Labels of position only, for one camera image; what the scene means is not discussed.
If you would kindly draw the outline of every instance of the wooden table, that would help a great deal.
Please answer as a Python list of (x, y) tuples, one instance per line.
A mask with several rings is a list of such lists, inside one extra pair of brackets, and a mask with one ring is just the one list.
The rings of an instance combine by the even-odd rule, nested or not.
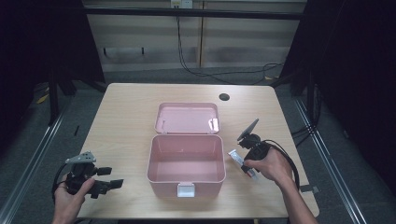
[[(227, 93), (230, 100), (221, 101)], [(160, 103), (214, 103), (219, 109), (227, 176), (215, 198), (158, 198), (147, 178), (151, 139), (157, 134), (154, 123)], [(308, 184), (290, 130), (274, 89), (259, 86), (111, 84), (98, 109), (81, 152), (90, 150), (97, 167), (110, 166), (108, 176), (99, 180), (124, 179), (121, 189), (113, 189), (98, 199), (87, 200), (79, 217), (92, 218), (259, 218), (287, 217), (276, 184), (259, 175), (248, 178), (227, 154), (236, 148), (241, 156), (248, 151), (236, 138), (260, 119), (254, 133), (277, 141), (287, 150), (300, 173), (301, 185)], [(318, 215), (312, 192), (303, 193), (308, 207)]]

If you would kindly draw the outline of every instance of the gray floor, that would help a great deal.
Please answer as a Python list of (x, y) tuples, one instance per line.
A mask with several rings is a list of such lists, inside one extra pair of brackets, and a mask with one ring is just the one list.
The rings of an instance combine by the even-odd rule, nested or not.
[[(233, 84), (244, 85), (255, 83), (263, 78), (258, 85), (266, 85), (278, 76), (281, 66), (267, 71), (265, 74), (263, 72), (246, 73), (246, 71), (260, 69), (262, 67), (227, 67), (194, 71), (204, 71), (211, 74), (243, 71), (245, 73), (216, 77)], [(106, 81), (107, 84), (112, 82), (227, 84), (212, 77), (194, 76), (183, 69), (111, 72), (106, 73)], [(92, 90), (82, 83), (76, 82), (76, 85), (78, 92), (70, 99), (70, 106), (64, 111), (63, 122), (55, 134), (44, 160), (38, 164), (37, 173), (33, 176), (21, 204), (18, 204), (18, 209), (11, 223), (50, 223), (51, 221), (53, 204), (50, 187), (53, 177), (65, 158), (70, 158), (80, 152), (103, 98), (102, 93)], [(41, 92), (37, 92), (35, 98), (37, 99), (40, 94)], [(276, 94), (290, 131), (295, 132), (304, 127), (304, 122), (295, 104), (296, 97), (290, 95), (289, 86), (282, 85), (276, 88)], [(68, 101), (62, 95), (61, 98), (62, 105)], [(48, 101), (41, 105), (37, 105), (33, 101), (21, 124), (19, 134), (11, 141), (7, 153), (1, 158), (1, 206), (5, 205), (7, 197), (18, 184), (26, 165), (48, 129), (49, 113)], [(326, 105), (321, 109), (318, 129), (352, 195), (358, 202), (367, 223), (396, 222), (395, 198), (375, 171), (361, 157), (359, 149), (353, 142), (345, 138), (343, 128), (326, 108)], [(298, 143), (302, 138), (303, 136), (295, 138), (295, 142)], [(353, 223), (313, 141), (307, 138), (298, 146), (298, 151), (310, 184), (319, 189), (319, 192), (315, 194), (320, 210), (319, 222)], [(117, 223), (117, 220), (95, 220), (93, 223)], [(262, 223), (286, 223), (286, 219), (264, 219)]]

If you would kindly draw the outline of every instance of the box lid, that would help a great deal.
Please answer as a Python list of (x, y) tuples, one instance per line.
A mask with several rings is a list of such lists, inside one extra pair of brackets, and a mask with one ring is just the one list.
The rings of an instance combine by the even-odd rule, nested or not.
[(219, 128), (212, 103), (162, 103), (155, 122), (157, 133), (218, 133)]

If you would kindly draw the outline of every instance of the white latch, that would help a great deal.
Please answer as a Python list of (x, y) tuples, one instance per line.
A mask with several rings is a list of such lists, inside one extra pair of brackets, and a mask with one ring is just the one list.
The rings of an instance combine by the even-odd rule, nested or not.
[(177, 185), (178, 198), (193, 198), (195, 197), (195, 186), (192, 183), (182, 182)]

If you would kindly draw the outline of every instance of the hand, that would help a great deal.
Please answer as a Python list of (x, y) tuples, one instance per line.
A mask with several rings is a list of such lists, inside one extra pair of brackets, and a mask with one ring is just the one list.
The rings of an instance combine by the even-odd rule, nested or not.
[(91, 189), (95, 180), (90, 178), (84, 182), (81, 189), (75, 194), (67, 192), (67, 186), (63, 182), (55, 190), (55, 213), (53, 216), (53, 224), (69, 224), (74, 223), (82, 204), (85, 202), (85, 195)]
[(244, 165), (260, 170), (263, 176), (273, 180), (278, 186), (284, 180), (291, 179), (292, 170), (285, 157), (276, 149), (270, 148), (267, 156), (261, 161), (244, 161)]

